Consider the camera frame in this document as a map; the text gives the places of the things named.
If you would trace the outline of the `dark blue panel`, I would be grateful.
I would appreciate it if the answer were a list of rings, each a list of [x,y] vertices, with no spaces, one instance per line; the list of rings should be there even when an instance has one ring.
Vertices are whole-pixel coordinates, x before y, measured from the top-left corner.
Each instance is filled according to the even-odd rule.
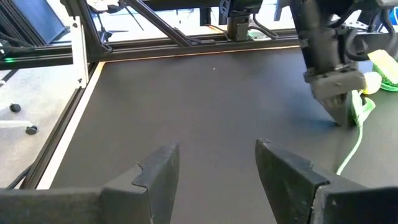
[[[45,46],[67,33],[47,0],[0,0],[0,35]]]

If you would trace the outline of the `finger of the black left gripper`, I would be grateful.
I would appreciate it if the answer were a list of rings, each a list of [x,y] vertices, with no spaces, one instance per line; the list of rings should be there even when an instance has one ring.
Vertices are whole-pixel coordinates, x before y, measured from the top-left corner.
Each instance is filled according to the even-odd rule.
[[[339,126],[349,125],[350,94],[343,93],[318,101]]]
[[[347,112],[347,117],[348,117],[348,126],[356,126],[356,114],[354,111],[354,99],[353,99],[353,93],[349,92],[347,94],[347,107],[348,107],[348,112]]]

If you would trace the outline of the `green cable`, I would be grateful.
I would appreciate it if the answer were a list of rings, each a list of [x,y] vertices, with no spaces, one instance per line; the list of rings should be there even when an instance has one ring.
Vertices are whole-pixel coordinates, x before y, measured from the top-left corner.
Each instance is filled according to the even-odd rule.
[[[364,122],[367,120],[371,112],[376,108],[376,104],[375,102],[373,102],[373,100],[371,100],[368,97],[362,99],[361,95],[362,94],[372,95],[376,93],[381,88],[382,77],[377,72],[367,72],[364,74],[364,77],[366,81],[365,88],[362,90],[353,90],[351,92],[352,112],[356,127],[358,128],[358,138],[352,150],[349,152],[349,154],[346,156],[344,161],[337,169],[336,171],[337,175],[341,175],[341,173],[343,172],[349,161],[356,154],[356,151],[358,150],[361,141],[363,139]]]

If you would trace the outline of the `black device green light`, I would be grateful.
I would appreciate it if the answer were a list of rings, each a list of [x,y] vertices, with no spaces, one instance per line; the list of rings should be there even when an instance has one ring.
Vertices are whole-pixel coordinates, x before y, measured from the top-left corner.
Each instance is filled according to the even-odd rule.
[[[15,61],[16,54],[22,47],[11,40],[0,39],[0,61],[11,63]]]

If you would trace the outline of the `white furniture leg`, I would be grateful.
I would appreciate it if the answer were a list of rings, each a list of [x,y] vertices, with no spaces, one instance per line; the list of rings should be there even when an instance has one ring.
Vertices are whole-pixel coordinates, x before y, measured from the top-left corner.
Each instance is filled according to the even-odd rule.
[[[33,124],[26,120],[0,120],[1,128],[20,128],[20,127],[31,127]]]

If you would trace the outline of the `black table mat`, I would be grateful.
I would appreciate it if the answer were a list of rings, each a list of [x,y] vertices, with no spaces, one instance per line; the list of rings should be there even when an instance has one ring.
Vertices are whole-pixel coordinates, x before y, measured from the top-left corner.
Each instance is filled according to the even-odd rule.
[[[160,146],[179,143],[171,224],[276,224],[255,161],[257,139],[336,173],[358,138],[314,99],[298,48],[164,57],[100,66],[40,189],[99,187]],[[398,187],[398,93],[376,108],[341,176]]]

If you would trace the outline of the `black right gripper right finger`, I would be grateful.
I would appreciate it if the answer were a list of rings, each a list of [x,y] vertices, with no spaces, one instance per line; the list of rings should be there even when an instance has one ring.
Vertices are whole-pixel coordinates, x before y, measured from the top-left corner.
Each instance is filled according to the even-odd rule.
[[[268,140],[256,140],[255,159],[277,224],[312,224],[313,201],[320,187],[365,189]]]

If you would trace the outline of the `black aluminium table frame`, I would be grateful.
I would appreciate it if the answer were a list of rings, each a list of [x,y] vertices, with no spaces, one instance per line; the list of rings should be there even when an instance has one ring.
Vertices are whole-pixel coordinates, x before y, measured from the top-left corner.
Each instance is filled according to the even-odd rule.
[[[260,50],[266,47],[288,47],[298,44],[294,29],[277,29],[276,34],[279,35],[277,40],[264,41],[232,42],[228,41],[222,33],[186,36],[166,24],[142,1],[126,0],[126,2],[166,36],[163,39],[129,40],[104,44],[100,41],[94,22],[89,15],[87,3],[83,0],[65,0],[66,9],[72,14],[72,21],[82,28],[79,39],[84,44],[83,69],[88,72],[89,84],[98,77],[100,66],[105,62],[221,53],[230,50]],[[12,49],[0,58],[0,70],[67,65],[71,64],[75,58],[76,53],[68,46]],[[44,148],[26,173],[21,185],[22,189],[37,189],[39,182],[44,179],[45,172],[52,170],[50,161],[55,157],[61,137],[66,135],[67,128],[72,125],[72,119],[77,116],[78,108],[83,106],[83,100],[87,97],[88,91],[81,86],[73,92]]]

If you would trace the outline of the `yellow tape tag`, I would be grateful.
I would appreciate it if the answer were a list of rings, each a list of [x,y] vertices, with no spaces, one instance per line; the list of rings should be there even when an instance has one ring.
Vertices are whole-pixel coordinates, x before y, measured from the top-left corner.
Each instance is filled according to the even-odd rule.
[[[385,50],[375,50],[368,54],[375,71],[380,74],[388,84],[398,85],[398,61]]]

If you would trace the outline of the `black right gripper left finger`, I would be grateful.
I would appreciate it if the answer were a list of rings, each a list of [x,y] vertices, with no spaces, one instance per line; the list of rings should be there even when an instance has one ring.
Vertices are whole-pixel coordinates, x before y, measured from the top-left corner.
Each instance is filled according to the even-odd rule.
[[[178,144],[162,146],[101,192],[105,224],[170,224],[178,185]]]

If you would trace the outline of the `white upright plate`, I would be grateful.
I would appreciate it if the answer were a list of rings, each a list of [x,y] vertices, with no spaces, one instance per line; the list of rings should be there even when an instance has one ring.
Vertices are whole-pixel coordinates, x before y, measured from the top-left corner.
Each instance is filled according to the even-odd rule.
[[[88,77],[88,63],[86,55],[85,31],[80,17],[71,17],[71,43],[74,74],[80,88],[86,88]]]

